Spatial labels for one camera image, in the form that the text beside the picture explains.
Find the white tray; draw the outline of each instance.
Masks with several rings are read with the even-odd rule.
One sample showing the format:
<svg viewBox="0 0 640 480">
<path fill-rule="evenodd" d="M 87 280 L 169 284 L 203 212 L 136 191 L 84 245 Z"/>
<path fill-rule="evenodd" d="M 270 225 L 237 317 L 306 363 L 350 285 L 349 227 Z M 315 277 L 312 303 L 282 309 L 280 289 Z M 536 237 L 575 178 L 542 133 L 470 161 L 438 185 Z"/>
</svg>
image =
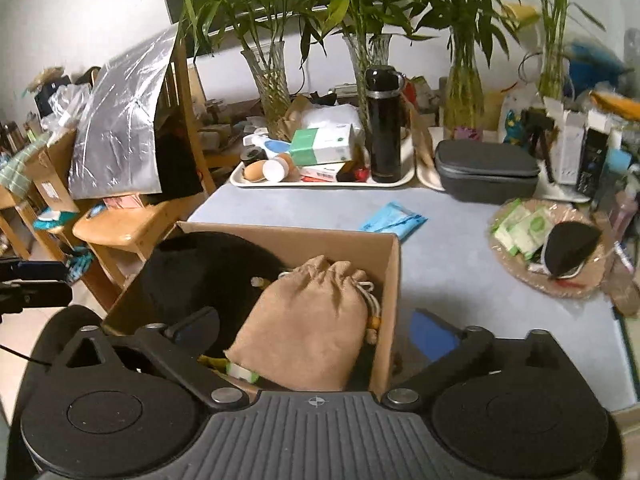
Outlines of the white tray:
<svg viewBox="0 0 640 480">
<path fill-rule="evenodd" d="M 242 163 L 238 164 L 233 170 L 229 177 L 229 182 L 236 187 L 398 187 L 410 182 L 415 174 L 414 144 L 412 143 L 411 135 L 408 135 L 402 141 L 400 159 L 402 161 L 402 178 L 391 184 L 380 184 L 371 177 L 366 182 L 302 182 L 297 171 L 295 174 L 289 175 L 284 182 L 268 182 L 267 180 L 249 182 L 242 176 L 244 170 Z"/>
<path fill-rule="evenodd" d="M 442 128 L 429 128 L 431 138 L 433 139 L 433 149 L 436 149 L 438 143 L 443 139 L 444 133 Z M 444 188 L 440 182 L 440 176 L 435 169 L 430 170 L 420 160 L 420 157 L 416 157 L 417 176 L 418 180 L 429 189 L 443 192 Z M 542 160 L 538 161 L 540 167 L 540 177 L 538 179 L 538 187 L 533 194 L 533 198 L 539 198 L 541 200 L 553 200 L 554 202 L 573 202 L 577 204 L 583 204 L 590 199 L 581 193 L 578 193 L 571 186 L 560 186 L 559 184 L 550 184 L 546 178 L 545 163 Z"/>
</svg>

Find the crosshair logo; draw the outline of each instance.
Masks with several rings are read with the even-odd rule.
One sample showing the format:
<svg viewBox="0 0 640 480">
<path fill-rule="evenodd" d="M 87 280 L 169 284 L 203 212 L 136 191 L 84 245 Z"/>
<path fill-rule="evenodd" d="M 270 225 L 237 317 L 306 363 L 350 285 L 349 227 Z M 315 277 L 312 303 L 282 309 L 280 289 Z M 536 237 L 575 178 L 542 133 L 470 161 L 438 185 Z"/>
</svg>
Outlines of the crosshair logo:
<svg viewBox="0 0 640 480">
<path fill-rule="evenodd" d="M 326 402 L 326 400 L 324 400 L 322 397 L 311 397 L 307 402 L 312 406 L 319 408 Z"/>
</svg>

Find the metal screw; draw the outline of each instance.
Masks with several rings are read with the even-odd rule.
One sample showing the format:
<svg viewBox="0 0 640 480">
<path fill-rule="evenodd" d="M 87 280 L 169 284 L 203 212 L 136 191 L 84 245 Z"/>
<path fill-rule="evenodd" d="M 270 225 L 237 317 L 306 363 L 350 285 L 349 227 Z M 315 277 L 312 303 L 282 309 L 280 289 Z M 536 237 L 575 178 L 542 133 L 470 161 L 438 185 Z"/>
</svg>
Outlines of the metal screw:
<svg viewBox="0 0 640 480">
<path fill-rule="evenodd" d="M 219 404 L 231 404 L 242 399 L 242 390 L 237 388 L 218 388 L 211 393 L 211 399 Z"/>
<path fill-rule="evenodd" d="M 420 399 L 420 395 L 409 388 L 396 388 L 386 394 L 386 398 L 393 404 L 401 406 L 403 404 L 411 404 Z"/>
</svg>

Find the green checkered cloth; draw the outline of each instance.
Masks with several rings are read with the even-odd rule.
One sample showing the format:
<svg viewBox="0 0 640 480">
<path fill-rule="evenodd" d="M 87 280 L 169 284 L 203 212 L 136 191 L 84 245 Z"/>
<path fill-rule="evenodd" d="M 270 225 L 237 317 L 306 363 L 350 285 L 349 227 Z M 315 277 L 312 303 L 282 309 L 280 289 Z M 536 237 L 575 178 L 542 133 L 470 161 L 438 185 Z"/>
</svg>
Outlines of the green checkered cloth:
<svg viewBox="0 0 640 480">
<path fill-rule="evenodd" d="M 24 174 L 26 162 L 47 145 L 47 136 L 41 136 L 16 153 L 0 168 L 0 186 L 7 188 L 18 198 L 27 196 L 31 179 Z"/>
</svg>

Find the ribbed gray panel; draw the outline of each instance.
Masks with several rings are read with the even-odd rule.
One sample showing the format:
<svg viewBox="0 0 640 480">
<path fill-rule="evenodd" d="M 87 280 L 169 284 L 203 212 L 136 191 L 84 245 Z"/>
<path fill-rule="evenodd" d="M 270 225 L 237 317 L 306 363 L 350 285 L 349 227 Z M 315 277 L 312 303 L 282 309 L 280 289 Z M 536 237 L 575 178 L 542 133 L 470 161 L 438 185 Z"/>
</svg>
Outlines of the ribbed gray panel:
<svg viewBox="0 0 640 480">
<path fill-rule="evenodd" d="M 321 397 L 324 402 L 314 399 Z M 58 480 L 44 474 L 41 480 Z M 567 477 L 589 479 L 587 473 Z M 370 394 L 263 392 L 211 417 L 193 446 L 138 480 L 489 480 L 431 436 L 418 415 Z"/>
</svg>

